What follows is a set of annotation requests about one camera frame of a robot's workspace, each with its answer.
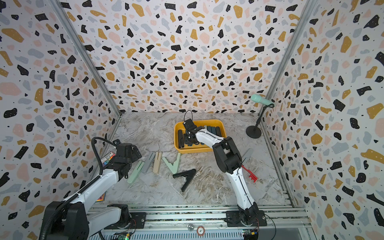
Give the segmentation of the yellow storage box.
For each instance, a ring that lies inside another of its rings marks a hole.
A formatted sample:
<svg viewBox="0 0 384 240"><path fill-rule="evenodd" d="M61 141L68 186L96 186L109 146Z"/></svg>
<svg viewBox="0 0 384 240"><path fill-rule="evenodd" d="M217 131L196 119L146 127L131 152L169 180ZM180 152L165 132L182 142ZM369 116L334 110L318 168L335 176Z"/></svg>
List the yellow storage box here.
<svg viewBox="0 0 384 240"><path fill-rule="evenodd" d="M217 120L217 119L194 120L194 123L197 127L200 127L200 126L203 126L203 127L204 126L207 126L207 127L210 126L212 128L219 127L221 134L222 134L222 137L223 138L227 137L227 133L226 133L224 124L220 120ZM212 152L213 151L207 145L201 145L201 144L192 145L192 146L185 145L183 148L179 148L179 135L178 135L179 130L181 130L183 134L185 133L186 129L183 126L183 122L178 122L174 126L174 147L179 153L181 153L181 154L193 154L193 153L204 153L204 152Z"/></svg>

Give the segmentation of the beige pliers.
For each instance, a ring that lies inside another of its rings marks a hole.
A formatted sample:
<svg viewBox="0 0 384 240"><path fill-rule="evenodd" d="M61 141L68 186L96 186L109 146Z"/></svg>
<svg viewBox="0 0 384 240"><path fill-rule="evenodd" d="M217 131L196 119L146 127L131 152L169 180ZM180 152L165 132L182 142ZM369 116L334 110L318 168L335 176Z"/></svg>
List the beige pliers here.
<svg viewBox="0 0 384 240"><path fill-rule="evenodd" d="M161 161L162 161L162 152L156 152L155 160L154 160L154 166L153 166L153 173L154 174L159 173Z"/></svg>

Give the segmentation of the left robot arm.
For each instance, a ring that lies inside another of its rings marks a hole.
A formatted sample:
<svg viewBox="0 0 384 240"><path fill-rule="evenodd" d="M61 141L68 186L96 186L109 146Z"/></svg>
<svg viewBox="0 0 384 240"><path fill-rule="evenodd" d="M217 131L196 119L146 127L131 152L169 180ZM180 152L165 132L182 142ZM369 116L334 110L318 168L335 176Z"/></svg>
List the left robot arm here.
<svg viewBox="0 0 384 240"><path fill-rule="evenodd" d="M142 157L135 145L120 143L116 154L103 165L99 174L80 190L62 201L53 201L45 209L39 238L41 240L86 240L109 226L127 229L133 220L125 204L108 205L105 209L90 214L94 203L109 188L128 176L132 163Z"/></svg>

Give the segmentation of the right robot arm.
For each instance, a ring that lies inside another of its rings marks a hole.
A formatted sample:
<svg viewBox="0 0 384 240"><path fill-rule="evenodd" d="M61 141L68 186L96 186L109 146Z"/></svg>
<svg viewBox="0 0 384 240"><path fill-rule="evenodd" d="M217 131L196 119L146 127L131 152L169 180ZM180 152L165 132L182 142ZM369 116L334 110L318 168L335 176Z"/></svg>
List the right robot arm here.
<svg viewBox="0 0 384 240"><path fill-rule="evenodd" d="M192 119L183 122L186 145L204 144L213 150L219 169L227 175L237 198L238 209L226 213L225 222L229 227L264 227L267 219L253 199L243 174L241 154L230 137L222 137L221 132L197 126Z"/></svg>

